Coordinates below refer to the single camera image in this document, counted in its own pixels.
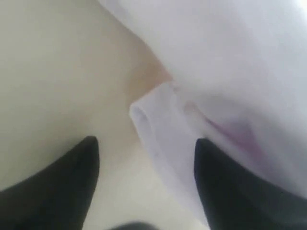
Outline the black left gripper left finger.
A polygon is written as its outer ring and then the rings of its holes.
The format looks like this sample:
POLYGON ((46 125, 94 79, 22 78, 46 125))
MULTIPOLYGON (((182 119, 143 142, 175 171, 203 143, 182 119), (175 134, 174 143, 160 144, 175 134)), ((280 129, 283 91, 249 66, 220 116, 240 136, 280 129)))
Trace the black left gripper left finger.
POLYGON ((81 230, 99 176, 99 145, 87 136, 35 175, 1 191, 2 230, 81 230))

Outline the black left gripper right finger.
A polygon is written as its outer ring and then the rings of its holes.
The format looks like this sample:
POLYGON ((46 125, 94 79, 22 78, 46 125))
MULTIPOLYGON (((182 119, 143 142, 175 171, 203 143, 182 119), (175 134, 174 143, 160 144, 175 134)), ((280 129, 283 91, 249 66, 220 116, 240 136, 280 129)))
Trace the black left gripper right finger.
POLYGON ((195 145, 194 178, 212 230, 305 230, 307 201, 248 171, 208 139, 195 145))

